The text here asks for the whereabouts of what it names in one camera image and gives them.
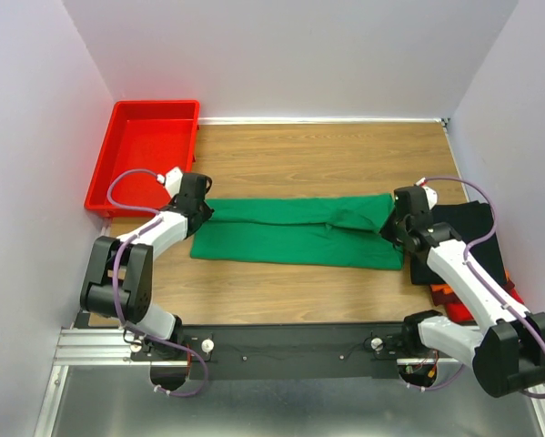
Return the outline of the orange folded t shirt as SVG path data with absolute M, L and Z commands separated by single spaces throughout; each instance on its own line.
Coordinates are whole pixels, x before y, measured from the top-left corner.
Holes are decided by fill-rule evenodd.
M 510 275 L 506 270 L 505 270 L 505 275 L 506 275 L 506 282 L 503 285 L 510 283 Z M 446 295 L 451 295 L 454 293 L 454 290 L 448 284 L 432 284 L 430 285 L 430 289 L 432 292 L 441 292 Z

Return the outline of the red plastic bin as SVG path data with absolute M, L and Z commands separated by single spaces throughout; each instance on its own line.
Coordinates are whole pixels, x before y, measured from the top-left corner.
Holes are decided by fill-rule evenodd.
M 84 207 L 103 219 L 148 217 L 148 212 L 112 205 L 110 184 L 124 172 L 142 168 L 164 174 L 187 172 L 195 161 L 200 103 L 196 100 L 125 100 L 108 121 Z

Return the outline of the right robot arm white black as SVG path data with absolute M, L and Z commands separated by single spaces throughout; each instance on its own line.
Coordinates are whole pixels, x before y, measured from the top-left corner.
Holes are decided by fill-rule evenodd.
M 423 178 L 398 188 L 381 235 L 416 256 L 450 285 L 478 325 L 470 330 L 429 310 L 403 320 L 400 348 L 418 357 L 436 350 L 472 369 L 480 387 L 499 398 L 520 392 L 545 399 L 545 313 L 512 298 L 471 254 L 449 224 L 436 222 L 438 194 Z

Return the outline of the aluminium frame rail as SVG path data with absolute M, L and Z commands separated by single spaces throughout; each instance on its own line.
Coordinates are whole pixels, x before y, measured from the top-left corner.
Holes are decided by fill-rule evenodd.
M 184 242 L 159 260 L 156 298 L 190 325 L 394 322 L 430 307 L 406 270 L 191 259 Z M 110 322 L 63 330 L 36 426 L 39 436 L 545 436 L 545 400 L 485 394 L 441 361 L 450 386 L 401 379 L 209 381 L 194 397 L 153 391 Z

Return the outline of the dark red folded t shirt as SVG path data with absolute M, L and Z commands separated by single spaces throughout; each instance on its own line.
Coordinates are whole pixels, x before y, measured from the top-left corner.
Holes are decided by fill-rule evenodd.
M 516 287 L 515 287 L 515 284 L 510 281 L 510 283 L 508 284 L 505 284 L 502 286 L 502 288 L 513 298 L 515 299 L 517 302 L 519 303 L 522 303 L 523 300 L 521 299 L 519 293 L 516 291 Z M 430 290 L 430 296 L 432 298 L 432 302 L 438 306 L 438 305 L 444 305 L 445 303 L 445 299 L 444 297 L 442 296 L 443 293 L 441 292 L 432 292 Z

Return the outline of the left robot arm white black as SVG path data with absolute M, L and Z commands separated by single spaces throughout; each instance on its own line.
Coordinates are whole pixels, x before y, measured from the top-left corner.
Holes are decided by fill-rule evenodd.
M 131 175 L 153 178 L 169 196 L 162 208 L 131 206 L 116 201 L 116 185 Z M 153 302 L 154 263 L 176 244 L 189 239 L 208 222 L 214 210 L 206 196 L 212 187 L 207 175 L 172 168 L 165 174 L 134 168 L 111 182 L 106 197 L 114 206 L 146 212 L 151 219 L 118 237 L 95 240 L 80 293 L 82 310 L 119 321 L 136 345 L 147 346 L 164 360 L 191 356 L 184 344 L 182 320 Z

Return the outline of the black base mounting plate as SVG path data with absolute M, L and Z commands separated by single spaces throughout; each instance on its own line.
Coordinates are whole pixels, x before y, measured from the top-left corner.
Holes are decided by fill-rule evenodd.
M 430 387 L 439 379 L 441 358 L 432 351 L 410 353 L 399 322 L 187 325 L 184 348 L 131 340 L 133 361 L 151 364 L 155 385 L 172 391 L 187 381 L 401 379 Z

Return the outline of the green polo shirt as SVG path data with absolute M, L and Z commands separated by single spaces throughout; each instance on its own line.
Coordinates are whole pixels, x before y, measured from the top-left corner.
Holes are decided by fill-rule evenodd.
M 193 259 L 401 270 L 401 249 L 379 232 L 389 194 L 340 198 L 212 199 Z

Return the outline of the black folded t shirt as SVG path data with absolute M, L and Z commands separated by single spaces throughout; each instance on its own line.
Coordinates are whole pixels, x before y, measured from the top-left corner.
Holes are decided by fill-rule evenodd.
M 436 223 L 451 225 L 465 243 L 484 237 L 493 225 L 493 217 L 487 203 L 472 201 L 458 205 L 437 205 L 432 210 Z M 506 282 L 505 267 L 496 235 L 475 245 L 470 250 L 490 276 L 500 285 Z M 413 285 L 444 284 L 444 280 L 419 259 L 410 259 L 410 280 Z

